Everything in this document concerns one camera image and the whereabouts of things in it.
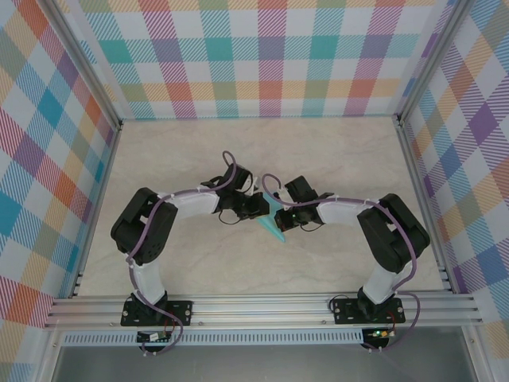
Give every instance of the black wire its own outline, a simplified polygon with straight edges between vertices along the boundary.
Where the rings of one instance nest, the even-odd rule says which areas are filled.
[[[321,228],[323,227],[325,224],[320,224],[318,227],[314,228],[314,229],[304,229],[302,227],[302,224],[301,224],[301,230],[304,231],[304,232],[313,232],[313,231],[316,231],[318,228]]]
[[[238,219],[235,223],[228,223],[227,221],[224,221],[223,219],[221,219],[221,215],[223,215],[223,212],[224,212],[224,210],[221,211],[220,215],[218,216],[221,223],[226,224],[226,225],[236,225],[237,223],[240,222],[240,219]]]
[[[328,300],[328,309],[331,311],[331,313],[334,313],[334,310],[332,310],[332,307],[331,307],[332,301],[334,301],[334,298],[340,297],[340,296],[343,296],[343,297],[346,297],[349,299],[349,297],[346,294],[337,294],[336,296],[334,296],[333,298]]]

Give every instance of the red wire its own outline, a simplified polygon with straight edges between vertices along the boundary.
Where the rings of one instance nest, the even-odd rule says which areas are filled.
[[[394,332],[394,334],[396,334],[396,318],[394,317],[394,314],[389,311],[387,312],[389,313],[390,317],[392,318],[392,329],[390,331]]]
[[[173,331],[175,330],[175,320],[172,320],[173,321],[173,328],[172,328],[172,331],[170,334],[173,334]],[[168,325],[168,320],[166,320],[166,323],[165,323],[165,337],[166,337],[166,325]]]

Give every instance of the robotic arm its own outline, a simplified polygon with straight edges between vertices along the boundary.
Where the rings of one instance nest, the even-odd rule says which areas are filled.
[[[341,223],[351,226],[360,224],[377,265],[371,277],[359,289],[357,307],[353,306],[349,309],[362,313],[367,321],[376,318],[394,297],[394,288],[412,271],[410,250],[400,232],[390,228],[391,221],[376,207],[341,201],[310,204],[309,202],[315,200],[334,199],[335,195],[325,193],[318,196],[304,177],[298,177],[287,183],[279,192],[278,196],[283,201],[307,204],[285,207],[276,212],[276,225],[283,232],[309,222]],[[379,200],[379,204],[388,209],[400,223],[410,239],[416,257],[419,257],[430,243],[429,236],[422,225],[397,195],[387,194]]]
[[[201,214],[218,213],[225,209],[235,212],[240,220],[253,219],[269,214],[270,206],[262,192],[257,192],[257,178],[243,168],[229,165],[223,176],[206,181],[195,193],[172,195],[153,215],[146,238],[141,247],[132,257],[133,277],[138,289],[146,301],[160,310],[175,312],[179,305],[168,302],[167,293],[159,275],[158,256],[162,253],[169,232],[176,220]],[[406,241],[397,229],[390,227],[391,220],[372,205],[356,205],[342,201],[330,201],[335,195],[325,193],[318,196],[304,177],[298,177],[280,188],[275,194],[281,201],[305,205],[284,207],[276,212],[276,225],[284,232],[291,228],[317,224],[360,224],[370,249],[377,261],[371,277],[359,289],[356,304],[352,300],[346,314],[361,317],[366,322],[376,321],[384,315],[393,300],[395,287],[412,271],[412,262]],[[118,249],[129,256],[137,245],[146,227],[146,218],[153,207],[165,195],[159,195],[144,188],[136,192],[111,229],[111,237]],[[402,226],[408,236],[416,257],[429,245],[429,236],[402,200],[388,194],[378,201],[387,209]],[[192,302],[185,302],[188,309]],[[124,306],[122,325],[126,324],[126,316],[134,317],[130,325],[164,325],[165,317],[152,307],[147,306],[136,294],[127,299]],[[184,325],[190,323],[184,316]]]
[[[269,213],[268,202],[261,192],[256,192],[257,178],[242,166],[236,165],[231,181],[225,187],[217,189],[227,183],[233,171],[232,164],[223,176],[202,183],[196,192],[170,196],[153,215],[146,238],[135,253],[132,263],[134,281],[148,303],[163,310],[168,309],[167,293],[161,282],[157,258],[166,245],[175,221],[191,216],[218,213],[225,209],[233,210],[240,220],[253,219]],[[111,238],[122,253],[128,255],[133,251],[146,226],[147,217],[163,197],[165,195],[143,188],[130,200],[111,229]],[[151,325],[156,325],[164,319],[161,314],[146,306],[137,294],[132,294],[128,301],[133,303],[126,305],[130,308],[124,310],[123,324],[134,321],[149,324],[152,322]]]

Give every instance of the plaid wall panel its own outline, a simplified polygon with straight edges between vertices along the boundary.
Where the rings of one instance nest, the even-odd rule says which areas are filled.
[[[408,81],[408,84],[406,85],[405,91],[403,92],[402,98],[399,100],[398,107],[396,108],[396,114],[400,114],[402,112],[403,106],[405,105],[406,100],[408,99],[408,95],[412,91],[415,85],[415,81],[422,73],[422,70],[426,66],[429,58],[429,54],[435,47],[435,44],[437,43],[438,36],[444,29],[445,25],[447,24],[447,21],[449,19],[449,16],[451,15],[454,6],[456,5],[458,0],[448,0],[447,5],[445,6],[444,10],[442,11],[442,14],[440,18],[438,19],[437,24],[435,25],[435,28],[433,29],[433,33],[431,33],[431,37],[428,40],[428,43],[426,44],[426,47],[422,51],[421,57],[419,58],[418,64],[415,66],[414,72],[412,73],[412,76],[410,80]]]
[[[0,381],[71,282],[114,130],[35,0],[0,0]]]
[[[461,291],[509,380],[509,1],[478,0],[408,131]]]
[[[79,0],[71,11],[77,1],[59,3],[92,62],[104,57],[107,68],[94,66],[117,107],[136,119],[393,114],[426,21],[444,6]]]

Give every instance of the teal object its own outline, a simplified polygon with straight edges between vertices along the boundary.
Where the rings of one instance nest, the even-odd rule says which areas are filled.
[[[104,40],[99,41],[103,48],[104,56],[106,56],[110,64],[132,64],[133,59],[130,57],[129,49],[123,40]]]
[[[276,222],[274,220],[274,216],[276,215],[276,212],[282,208],[282,206],[269,197],[266,193],[263,193],[263,198],[269,202],[270,206],[270,213],[268,216],[264,217],[258,217],[256,220],[264,227],[267,231],[269,231],[271,234],[276,236],[280,241],[283,243],[286,242],[285,235],[283,235],[283,232],[281,232],[276,225]]]

